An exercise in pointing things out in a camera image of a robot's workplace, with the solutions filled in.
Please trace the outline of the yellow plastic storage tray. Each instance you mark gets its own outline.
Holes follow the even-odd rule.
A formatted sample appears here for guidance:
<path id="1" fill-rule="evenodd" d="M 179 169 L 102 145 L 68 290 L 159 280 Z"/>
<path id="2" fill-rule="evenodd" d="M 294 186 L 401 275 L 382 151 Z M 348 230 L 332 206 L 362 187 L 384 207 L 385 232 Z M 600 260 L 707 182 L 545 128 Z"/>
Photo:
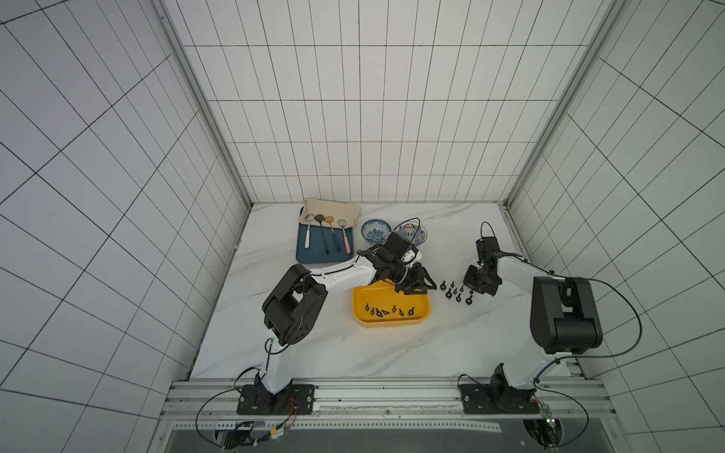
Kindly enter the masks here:
<path id="1" fill-rule="evenodd" d="M 427 294 L 406 296 L 392 284 L 379 281 L 352 290 L 352 311 L 365 328 L 417 325 L 430 314 L 430 298 Z"/>

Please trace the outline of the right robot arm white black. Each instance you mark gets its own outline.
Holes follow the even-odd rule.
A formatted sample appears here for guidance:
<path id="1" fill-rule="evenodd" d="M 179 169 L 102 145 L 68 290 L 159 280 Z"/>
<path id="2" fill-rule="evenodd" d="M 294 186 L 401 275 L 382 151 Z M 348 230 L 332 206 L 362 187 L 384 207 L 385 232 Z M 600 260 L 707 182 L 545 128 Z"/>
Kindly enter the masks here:
<path id="1" fill-rule="evenodd" d="M 483 386 L 486 404 L 494 413 L 534 413 L 538 381 L 561 360 L 602 344 L 591 284 L 583 277 L 554 275 L 504 252 L 494 236 L 479 239 L 476 249 L 478 264 L 466 271 L 466 288 L 494 296 L 502 283 L 509 282 L 531 297 L 530 337 Z"/>

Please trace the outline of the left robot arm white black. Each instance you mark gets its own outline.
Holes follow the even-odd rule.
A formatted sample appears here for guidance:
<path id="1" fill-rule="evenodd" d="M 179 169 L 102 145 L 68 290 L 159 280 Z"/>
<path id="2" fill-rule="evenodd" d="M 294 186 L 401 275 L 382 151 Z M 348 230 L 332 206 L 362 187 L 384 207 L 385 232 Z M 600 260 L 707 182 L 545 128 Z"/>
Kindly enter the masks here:
<path id="1" fill-rule="evenodd" d="M 319 269 L 295 264 L 264 300 L 264 326 L 288 347 L 309 335 L 330 294 L 380 281 L 404 296 L 428 294 L 438 286 L 421 259 L 418 247 L 393 232 L 382 245 L 360 250 L 346 262 Z"/>

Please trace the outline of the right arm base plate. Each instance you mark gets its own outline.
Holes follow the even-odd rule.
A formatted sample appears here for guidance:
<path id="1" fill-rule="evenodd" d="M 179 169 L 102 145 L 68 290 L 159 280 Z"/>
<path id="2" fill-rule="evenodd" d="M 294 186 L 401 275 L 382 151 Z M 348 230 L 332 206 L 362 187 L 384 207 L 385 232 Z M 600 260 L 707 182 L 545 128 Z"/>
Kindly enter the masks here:
<path id="1" fill-rule="evenodd" d="M 532 399 L 534 390 L 498 388 L 491 385 L 461 384 L 459 386 L 464 413 L 481 415 L 538 414 L 539 406 Z"/>

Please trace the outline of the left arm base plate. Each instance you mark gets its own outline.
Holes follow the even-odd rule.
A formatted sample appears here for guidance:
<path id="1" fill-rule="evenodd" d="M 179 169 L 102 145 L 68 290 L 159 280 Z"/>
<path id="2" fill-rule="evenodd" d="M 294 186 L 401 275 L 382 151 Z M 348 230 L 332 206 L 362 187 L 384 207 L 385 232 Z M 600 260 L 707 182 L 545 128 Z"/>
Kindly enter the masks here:
<path id="1" fill-rule="evenodd" d="M 315 385 L 290 383 L 277 394 L 262 383 L 242 387 L 236 413 L 239 415 L 308 415 L 313 412 Z"/>

